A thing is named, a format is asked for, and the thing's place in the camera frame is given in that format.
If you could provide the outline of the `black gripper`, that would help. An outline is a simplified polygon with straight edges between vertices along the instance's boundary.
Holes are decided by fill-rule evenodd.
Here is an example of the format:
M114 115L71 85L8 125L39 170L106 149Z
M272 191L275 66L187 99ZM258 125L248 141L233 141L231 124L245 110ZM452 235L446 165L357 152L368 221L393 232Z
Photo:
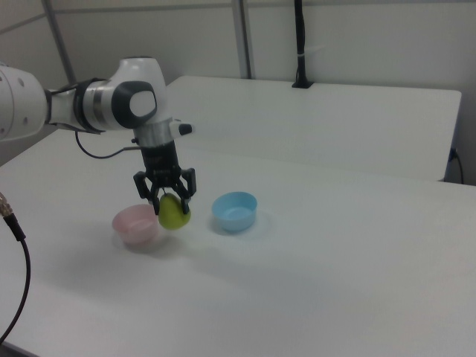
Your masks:
M180 168L175 142L158 147L141 147L141 154L146 171L139 171L133 176L139 196L153 206L158 216L159 189L172 188L180 198L183 214L189 214L189 203L196 193L196 171L194 168Z

